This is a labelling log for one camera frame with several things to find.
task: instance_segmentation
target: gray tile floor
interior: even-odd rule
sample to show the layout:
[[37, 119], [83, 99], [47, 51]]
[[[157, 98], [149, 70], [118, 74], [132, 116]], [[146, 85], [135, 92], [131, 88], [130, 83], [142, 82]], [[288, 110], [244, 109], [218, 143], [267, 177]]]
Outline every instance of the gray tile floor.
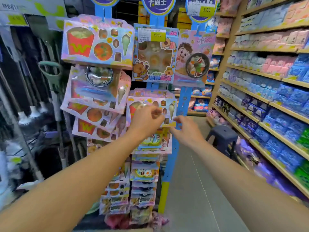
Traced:
[[[206, 137], [210, 127], [205, 117], [192, 118]], [[249, 231], [198, 156], [183, 145], [170, 182], [165, 214], [170, 219], [165, 232]]]

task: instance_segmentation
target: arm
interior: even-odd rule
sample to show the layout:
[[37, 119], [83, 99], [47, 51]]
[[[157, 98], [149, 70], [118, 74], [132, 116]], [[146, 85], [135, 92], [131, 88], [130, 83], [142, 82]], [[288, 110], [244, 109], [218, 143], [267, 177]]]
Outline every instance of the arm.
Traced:
[[0, 214], [0, 231], [72, 231], [131, 152], [164, 121], [155, 106], [137, 110], [128, 132], [22, 196]]
[[208, 144], [190, 118], [178, 116], [175, 120], [182, 123], [182, 130], [173, 128], [172, 134], [197, 153], [251, 232], [309, 231], [309, 210], [305, 206]]

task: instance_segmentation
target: person's right hand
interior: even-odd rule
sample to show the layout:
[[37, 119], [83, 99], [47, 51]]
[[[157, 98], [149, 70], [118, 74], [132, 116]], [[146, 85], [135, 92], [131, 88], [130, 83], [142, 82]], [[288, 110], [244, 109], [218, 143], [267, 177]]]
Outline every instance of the person's right hand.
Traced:
[[170, 131], [182, 144], [193, 148], [195, 144], [205, 141], [197, 124], [189, 117], [177, 116], [174, 121], [181, 123], [181, 130], [170, 128]]

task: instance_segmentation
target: floor tile line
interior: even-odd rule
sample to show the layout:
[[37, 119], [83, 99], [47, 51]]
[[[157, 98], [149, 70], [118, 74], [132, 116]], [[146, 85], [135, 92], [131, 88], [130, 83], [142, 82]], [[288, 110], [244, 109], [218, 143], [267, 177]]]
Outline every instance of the floor tile line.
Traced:
[[[196, 168], [196, 166], [195, 166], [195, 162], [194, 162], [194, 160], [193, 160], [193, 157], [192, 157], [192, 155], [190, 155], [190, 156], [191, 156], [191, 159], [192, 159], [192, 161], [193, 161], [193, 164], [194, 164], [195, 170], [196, 170], [196, 172], [197, 172], [198, 178], [200, 179], [201, 185], [202, 185], [203, 190], [204, 190], [204, 192], [205, 192], [206, 199], [207, 199], [207, 201], [208, 201], [208, 203], [209, 203], [209, 206], [211, 207], [211, 203], [209, 202], [209, 199], [208, 199], [208, 197], [207, 197], [206, 190], [205, 190], [205, 188], [204, 188], [204, 186], [203, 186], [203, 183], [202, 183], [202, 180], [201, 180], [201, 178], [200, 178], [200, 175], [198, 174], [198, 170], [197, 170], [197, 168]], [[217, 223], [217, 227], [218, 227], [219, 232], [221, 232], [215, 215], [214, 215], [214, 220], [215, 220], [216, 223]]]

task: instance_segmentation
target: forearm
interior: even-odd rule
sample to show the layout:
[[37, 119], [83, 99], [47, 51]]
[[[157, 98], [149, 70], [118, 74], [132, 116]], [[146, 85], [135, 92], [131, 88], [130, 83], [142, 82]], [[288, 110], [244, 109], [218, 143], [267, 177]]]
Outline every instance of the forearm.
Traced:
[[207, 142], [192, 147], [251, 232], [309, 231], [308, 209]]
[[46, 179], [0, 215], [0, 231], [71, 231], [141, 141], [128, 132]]

